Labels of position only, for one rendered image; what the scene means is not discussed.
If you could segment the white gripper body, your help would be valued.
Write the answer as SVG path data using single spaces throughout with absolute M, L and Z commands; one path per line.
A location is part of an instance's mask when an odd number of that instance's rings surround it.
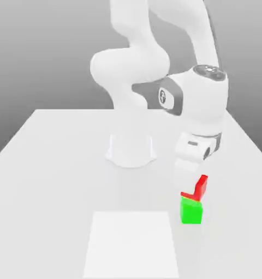
M 174 175 L 179 183 L 196 183 L 199 179 L 199 164 L 177 158 L 175 161 Z

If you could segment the small red cube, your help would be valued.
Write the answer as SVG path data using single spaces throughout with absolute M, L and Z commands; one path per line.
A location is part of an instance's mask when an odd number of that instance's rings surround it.
M 189 199 L 197 201 L 197 202 L 201 201 L 201 199 L 206 191 L 207 180 L 208 180 L 208 176 L 202 174 L 195 185 L 193 194 L 181 192 L 180 195 L 182 197 L 186 197 L 186 198 L 189 198 Z

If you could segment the small green cube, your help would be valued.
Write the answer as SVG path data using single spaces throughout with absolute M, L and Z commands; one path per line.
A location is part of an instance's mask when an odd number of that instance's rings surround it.
M 202 203 L 181 197 L 180 217 L 183 224 L 201 224 L 203 217 Z

